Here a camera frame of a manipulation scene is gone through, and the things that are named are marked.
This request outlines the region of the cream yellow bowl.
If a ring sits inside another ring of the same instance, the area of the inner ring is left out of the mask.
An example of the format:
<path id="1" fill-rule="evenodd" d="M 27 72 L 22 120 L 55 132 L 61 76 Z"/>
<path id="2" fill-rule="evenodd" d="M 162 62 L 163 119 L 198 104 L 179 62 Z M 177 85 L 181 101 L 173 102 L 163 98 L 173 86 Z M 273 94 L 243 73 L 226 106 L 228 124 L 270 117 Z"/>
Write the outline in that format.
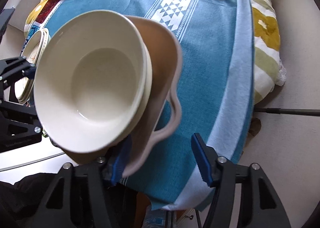
<path id="1" fill-rule="evenodd" d="M 144 45 L 145 53 L 146 53 L 146 81 L 144 86 L 144 92 L 142 95 L 142 100 L 140 102 L 140 105 L 136 111 L 136 114 L 134 115 L 133 119 L 131 120 L 130 124 L 127 126 L 127 128 L 124 130 L 124 132 L 121 134 L 121 138 L 125 138 L 128 136 L 132 130 L 138 125 L 138 122 L 142 118 L 142 115 L 146 109 L 146 106 L 148 104 L 150 93 L 151 93 L 151 87 L 152 87 L 152 63 L 150 54 L 148 51 L 148 48 L 146 45 Z"/>

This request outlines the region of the blue towel mat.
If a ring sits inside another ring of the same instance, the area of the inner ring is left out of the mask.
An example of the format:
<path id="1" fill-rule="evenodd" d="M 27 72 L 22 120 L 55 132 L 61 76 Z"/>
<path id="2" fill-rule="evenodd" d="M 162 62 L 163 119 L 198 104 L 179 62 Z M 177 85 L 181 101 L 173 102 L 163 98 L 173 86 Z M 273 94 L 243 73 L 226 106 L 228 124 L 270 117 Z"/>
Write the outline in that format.
<path id="1" fill-rule="evenodd" d="M 205 209 L 214 191 L 202 180 L 190 140 L 199 133 L 219 155 L 240 158 L 254 103 L 251 0 L 64 0 L 48 20 L 49 33 L 91 10 L 154 20 L 180 42 L 181 123 L 124 184 L 144 193 L 153 210 Z"/>

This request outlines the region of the white crumpled tissue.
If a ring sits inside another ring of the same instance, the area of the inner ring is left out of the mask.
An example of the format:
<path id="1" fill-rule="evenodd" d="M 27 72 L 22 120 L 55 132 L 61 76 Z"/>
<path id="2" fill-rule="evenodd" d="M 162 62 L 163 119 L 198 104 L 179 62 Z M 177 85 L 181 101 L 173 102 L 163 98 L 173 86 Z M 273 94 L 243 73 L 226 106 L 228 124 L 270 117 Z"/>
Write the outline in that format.
<path id="1" fill-rule="evenodd" d="M 283 65 L 281 59 L 279 60 L 279 71 L 276 77 L 275 85 L 283 86 L 286 82 L 286 68 Z"/>

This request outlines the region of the pink handled dish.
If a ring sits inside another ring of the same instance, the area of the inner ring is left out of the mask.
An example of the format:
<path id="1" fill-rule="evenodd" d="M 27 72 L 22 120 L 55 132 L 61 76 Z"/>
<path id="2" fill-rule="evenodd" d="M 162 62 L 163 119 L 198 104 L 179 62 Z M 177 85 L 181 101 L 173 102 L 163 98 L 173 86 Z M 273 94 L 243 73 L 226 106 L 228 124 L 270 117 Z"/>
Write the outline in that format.
<path id="1" fill-rule="evenodd" d="M 122 176 L 136 173 L 153 147 L 171 136 L 180 124 L 182 108 L 177 84 L 182 70 L 182 49 L 174 34 L 162 24 L 137 16 L 127 18 L 136 26 L 152 63 L 152 86 L 148 104 L 131 132 L 132 148 Z"/>

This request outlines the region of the black curved lamp stand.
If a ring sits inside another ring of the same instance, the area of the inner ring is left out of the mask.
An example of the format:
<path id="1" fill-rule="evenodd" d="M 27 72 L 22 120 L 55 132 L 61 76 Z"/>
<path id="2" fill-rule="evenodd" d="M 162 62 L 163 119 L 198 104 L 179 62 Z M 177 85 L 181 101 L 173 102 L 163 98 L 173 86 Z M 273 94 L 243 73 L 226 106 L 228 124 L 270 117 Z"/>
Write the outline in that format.
<path id="1" fill-rule="evenodd" d="M 256 108 L 255 107 L 254 112 L 320 117 L 320 110 L 318 109 L 282 109 L 282 108 Z"/>

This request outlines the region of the patterned blue red cloth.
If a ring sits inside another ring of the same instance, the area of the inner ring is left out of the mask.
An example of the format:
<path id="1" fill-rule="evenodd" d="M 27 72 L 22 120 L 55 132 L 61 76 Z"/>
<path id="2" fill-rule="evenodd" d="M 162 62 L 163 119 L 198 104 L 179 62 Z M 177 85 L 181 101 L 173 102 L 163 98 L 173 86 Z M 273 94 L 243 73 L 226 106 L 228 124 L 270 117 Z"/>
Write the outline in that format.
<path id="1" fill-rule="evenodd" d="M 40 29 L 46 27 L 56 10 L 62 5 L 65 0 L 43 0 L 34 10 L 28 15 L 24 26 L 25 41 L 22 46 L 20 55 L 22 55 L 25 46 L 30 38 Z"/>

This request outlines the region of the white small bowl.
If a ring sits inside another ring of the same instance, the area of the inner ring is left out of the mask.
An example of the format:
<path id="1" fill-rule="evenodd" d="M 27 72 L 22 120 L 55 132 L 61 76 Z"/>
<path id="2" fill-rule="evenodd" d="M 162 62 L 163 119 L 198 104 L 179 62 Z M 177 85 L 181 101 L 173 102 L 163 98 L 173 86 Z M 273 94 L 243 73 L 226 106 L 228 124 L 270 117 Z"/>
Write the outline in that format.
<path id="1" fill-rule="evenodd" d="M 91 11 L 52 36 L 36 67 L 34 101 L 44 130 L 73 153 L 99 151 L 133 129 L 147 75 L 136 26 L 113 11 Z"/>

